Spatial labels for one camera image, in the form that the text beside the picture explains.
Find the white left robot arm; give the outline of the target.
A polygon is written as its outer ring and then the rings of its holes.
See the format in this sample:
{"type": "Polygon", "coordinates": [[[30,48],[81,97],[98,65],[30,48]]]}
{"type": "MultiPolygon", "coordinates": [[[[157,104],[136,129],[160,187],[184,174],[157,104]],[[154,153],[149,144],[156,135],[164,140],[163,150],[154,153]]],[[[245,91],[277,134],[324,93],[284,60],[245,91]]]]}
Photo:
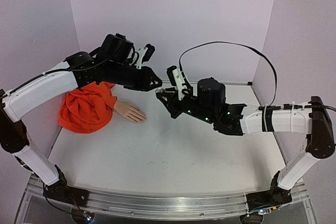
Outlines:
{"type": "Polygon", "coordinates": [[[59,201],[66,201],[71,190],[61,170],[41,154],[30,139],[22,121],[24,115],[45,102],[90,83],[103,81],[129,90],[151,91],[162,80],[143,63],[155,47],[135,49],[125,36],[108,34],[102,45],[87,53],[80,51],[10,91],[1,90],[1,148],[14,155],[50,186],[59,201]]]}

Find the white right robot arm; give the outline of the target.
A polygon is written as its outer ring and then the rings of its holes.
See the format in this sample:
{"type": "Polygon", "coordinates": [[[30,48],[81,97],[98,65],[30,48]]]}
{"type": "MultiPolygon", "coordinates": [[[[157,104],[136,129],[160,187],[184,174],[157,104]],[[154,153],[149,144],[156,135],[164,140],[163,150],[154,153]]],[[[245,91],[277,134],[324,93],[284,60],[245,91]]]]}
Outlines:
{"type": "Polygon", "coordinates": [[[174,195],[233,194],[269,188],[274,174],[293,160],[305,142],[301,133],[227,136],[182,114],[172,119],[154,100],[158,150],[158,190],[174,195]]]}

